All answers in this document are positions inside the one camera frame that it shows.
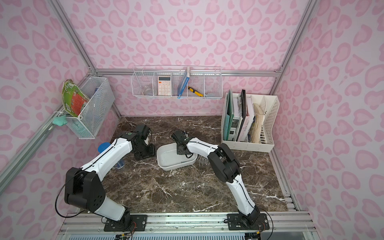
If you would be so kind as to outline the white plastic storage box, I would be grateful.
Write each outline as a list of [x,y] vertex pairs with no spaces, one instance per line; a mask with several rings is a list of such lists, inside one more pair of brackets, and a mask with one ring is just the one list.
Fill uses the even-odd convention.
[[189,165],[193,165],[198,158],[197,154],[178,155],[177,144],[163,145],[157,150],[157,162],[164,171],[170,171]]

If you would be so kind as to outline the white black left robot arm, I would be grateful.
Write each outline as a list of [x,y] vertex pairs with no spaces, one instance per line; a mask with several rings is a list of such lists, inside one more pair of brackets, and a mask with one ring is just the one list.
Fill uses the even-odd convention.
[[97,157],[80,168],[71,168],[66,173],[66,182],[61,188],[66,204],[102,216],[114,226],[125,229],[131,226],[132,217],[127,207],[106,196],[102,181],[122,158],[132,153],[136,160],[156,155],[154,144],[149,143],[150,128],[137,125],[132,132],[122,132],[118,138]]

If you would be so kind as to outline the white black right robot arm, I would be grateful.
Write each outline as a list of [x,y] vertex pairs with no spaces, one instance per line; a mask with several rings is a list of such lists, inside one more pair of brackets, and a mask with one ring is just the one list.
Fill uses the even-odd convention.
[[233,194],[239,214],[242,216],[241,221],[248,227],[253,226],[261,213],[247,192],[240,163],[228,145],[209,144],[198,138],[188,137],[186,132],[181,130],[175,130],[171,138],[177,144],[178,155],[188,157],[197,154],[209,160],[216,177],[226,183]]

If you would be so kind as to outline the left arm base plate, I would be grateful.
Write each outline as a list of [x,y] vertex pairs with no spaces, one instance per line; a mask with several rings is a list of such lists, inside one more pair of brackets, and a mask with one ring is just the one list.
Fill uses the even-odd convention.
[[104,232],[144,232],[147,225],[148,215],[126,215],[121,220],[107,219]]

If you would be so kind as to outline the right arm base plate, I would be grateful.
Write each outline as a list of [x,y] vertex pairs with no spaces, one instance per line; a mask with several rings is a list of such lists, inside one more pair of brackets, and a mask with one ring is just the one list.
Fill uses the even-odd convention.
[[266,231],[270,229],[266,214],[260,214],[253,224],[251,224],[250,221],[242,214],[227,214],[227,218],[224,220],[224,223],[228,225],[230,231]]

